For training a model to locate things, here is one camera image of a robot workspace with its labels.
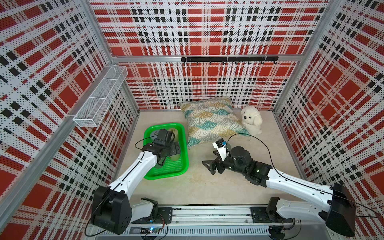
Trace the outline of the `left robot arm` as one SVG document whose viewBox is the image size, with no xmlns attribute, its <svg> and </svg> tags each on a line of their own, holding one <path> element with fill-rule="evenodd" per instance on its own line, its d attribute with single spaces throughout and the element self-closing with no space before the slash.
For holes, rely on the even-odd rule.
<svg viewBox="0 0 384 240">
<path fill-rule="evenodd" d="M 158 202 L 143 198 L 135 205 L 130 199 L 145 177 L 155 166 L 162 167 L 166 158 L 181 152 L 173 132 L 159 130 L 152 142 L 144 145 L 134 163 L 107 187 L 99 186 L 93 193 L 92 213 L 88 224 L 122 234 L 131 222 L 145 219 L 158 220 Z"/>
</svg>

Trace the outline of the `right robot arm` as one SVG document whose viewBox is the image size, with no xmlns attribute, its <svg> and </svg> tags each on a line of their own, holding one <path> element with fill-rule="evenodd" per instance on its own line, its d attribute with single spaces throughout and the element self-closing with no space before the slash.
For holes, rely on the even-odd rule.
<svg viewBox="0 0 384 240">
<path fill-rule="evenodd" d="M 252 159 L 251 154 L 241 146 L 217 147 L 215 160 L 203 161 L 212 175 L 230 170 L 242 174 L 256 186 L 275 189 L 300 199 L 291 202 L 282 198 L 271 198 L 267 213 L 274 220 L 304 219 L 325 224 L 330 230 L 345 237 L 355 236 L 357 205 L 349 190 L 340 185 L 332 187 L 314 184 L 286 173 L 271 165 Z"/>
</svg>

